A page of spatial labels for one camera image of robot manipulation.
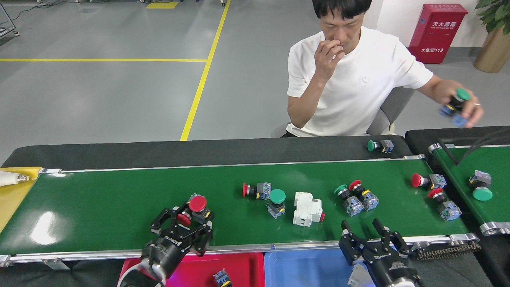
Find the chain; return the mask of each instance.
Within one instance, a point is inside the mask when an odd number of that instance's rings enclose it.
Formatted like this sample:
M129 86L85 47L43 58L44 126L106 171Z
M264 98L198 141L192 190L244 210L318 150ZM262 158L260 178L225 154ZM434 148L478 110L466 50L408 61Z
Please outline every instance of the chain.
M422 249L418 250L418 260L432 260L432 259L445 259L452 258L461 255L465 255L468 253L476 252L481 250L481 246L477 243L471 242L467 245L450 247L440 250L434 251L423 251Z

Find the white t-shirt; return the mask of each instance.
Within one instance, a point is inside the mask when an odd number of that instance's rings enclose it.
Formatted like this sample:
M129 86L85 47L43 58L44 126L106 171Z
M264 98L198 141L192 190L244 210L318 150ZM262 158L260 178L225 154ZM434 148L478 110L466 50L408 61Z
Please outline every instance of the white t-shirt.
M319 32L291 47L289 96L299 98L308 87L315 50L323 40ZM297 136L364 135L394 87L417 89L432 76L397 37L361 27L358 45L338 62L315 114L302 129L290 123L287 131Z

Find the man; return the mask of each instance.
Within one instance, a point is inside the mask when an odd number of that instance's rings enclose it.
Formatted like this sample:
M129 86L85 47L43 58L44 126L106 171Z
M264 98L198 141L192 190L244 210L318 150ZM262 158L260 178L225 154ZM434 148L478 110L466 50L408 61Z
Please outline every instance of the man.
M465 89L466 128L483 115L462 84L442 80L416 61L397 37L362 27L371 0L312 0L322 31L291 47L284 136L363 135L394 87L417 89L445 104Z

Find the gray floor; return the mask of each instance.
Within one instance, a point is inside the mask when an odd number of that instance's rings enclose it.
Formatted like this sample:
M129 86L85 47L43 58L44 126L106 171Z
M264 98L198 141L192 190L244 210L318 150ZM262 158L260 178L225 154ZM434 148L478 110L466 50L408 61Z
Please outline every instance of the gray floor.
M5 2L14 18L35 2ZM23 12L21 36L0 39L7 59L206 59L225 8L186 0L173 10L146 4L62 3ZM288 121L287 56L319 31L310 5L295 0L233 1L188 140L269 137ZM438 76L458 80L487 113L479 126L510 125L510 64L497 74L450 53ZM179 140L204 62L0 61L0 163L19 147ZM415 96L396 122L407 130L449 128L438 105Z

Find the gray chair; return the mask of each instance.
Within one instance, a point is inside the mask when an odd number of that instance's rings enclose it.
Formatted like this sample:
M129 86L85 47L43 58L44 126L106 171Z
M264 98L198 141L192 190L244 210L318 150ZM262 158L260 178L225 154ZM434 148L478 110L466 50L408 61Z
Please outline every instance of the gray chair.
M400 113L411 100L415 91L416 90L414 89L407 89L403 87L396 87L391 90L390 94L377 112L374 121L368 128L367 133L370 135L392 134L394 130L393 123L397 120ZM271 137L281 137L284 135L287 132L286 127L289 123L290 122L279 125L272 130Z

